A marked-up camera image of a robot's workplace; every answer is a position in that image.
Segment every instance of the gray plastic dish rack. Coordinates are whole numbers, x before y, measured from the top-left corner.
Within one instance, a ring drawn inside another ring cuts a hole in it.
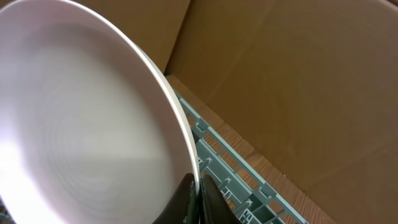
[[[178,93],[176,95],[186,116],[193,118],[191,130],[196,142],[200,174],[212,176],[224,199],[235,205],[233,213],[241,223],[281,224],[285,223],[282,217],[289,214],[296,223],[308,224]],[[218,152],[205,141],[206,134],[221,146]],[[222,158],[223,153],[232,157],[239,167],[232,169]],[[237,174],[242,169],[257,182],[255,189]],[[271,202],[277,202],[282,211],[273,211],[269,206]]]

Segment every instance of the white plate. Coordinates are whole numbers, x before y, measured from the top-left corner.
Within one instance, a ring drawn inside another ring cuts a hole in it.
[[[184,174],[198,183],[170,85],[92,10],[1,9],[0,71],[0,195],[17,223],[152,223]]]

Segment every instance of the brown cardboard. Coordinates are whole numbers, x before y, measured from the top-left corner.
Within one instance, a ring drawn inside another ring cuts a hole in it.
[[[0,7],[11,0],[0,0]],[[164,72],[190,0],[77,0],[111,21]]]
[[[398,207],[398,10],[193,1],[168,69],[338,223]]]

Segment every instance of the wooden floor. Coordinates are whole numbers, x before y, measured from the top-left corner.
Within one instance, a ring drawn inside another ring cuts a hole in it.
[[[200,101],[187,87],[175,76],[169,75],[167,79],[171,86],[195,109],[206,122],[212,126],[235,150],[248,162],[278,193],[285,198],[309,223],[335,223],[314,201],[299,190],[284,174],[276,169],[262,154],[258,153],[247,141],[245,141],[234,129],[226,124],[206,104]],[[225,158],[233,168],[233,160]],[[240,176],[249,184],[250,176],[240,173]],[[281,210],[276,204],[271,208]],[[284,217],[287,223],[294,223],[291,217]]]

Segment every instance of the plastic crate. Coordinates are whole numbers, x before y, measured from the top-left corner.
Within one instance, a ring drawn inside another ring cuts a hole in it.
[[[186,116],[194,119],[191,130],[197,147],[200,173],[212,176],[224,199],[234,203],[233,212],[242,223],[284,223],[281,218],[286,213],[296,223],[308,223],[178,93],[176,95]],[[206,134],[221,146],[219,151],[216,152],[205,141]],[[232,169],[221,157],[223,153],[232,157],[239,167]],[[237,174],[242,169],[257,182],[255,189]],[[269,206],[271,202],[277,202],[283,210],[276,213]]]

